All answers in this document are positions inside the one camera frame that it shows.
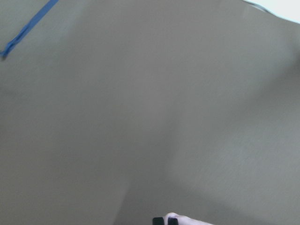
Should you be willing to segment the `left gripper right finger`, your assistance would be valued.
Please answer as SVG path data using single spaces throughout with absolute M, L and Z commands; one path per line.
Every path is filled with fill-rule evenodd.
M 178 220 L 176 218 L 168 218 L 168 225 L 178 225 Z

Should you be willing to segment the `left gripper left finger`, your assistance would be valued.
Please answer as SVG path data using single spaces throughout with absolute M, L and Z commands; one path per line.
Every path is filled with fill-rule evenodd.
M 152 219 L 152 225 L 164 225 L 163 217 L 155 217 Z

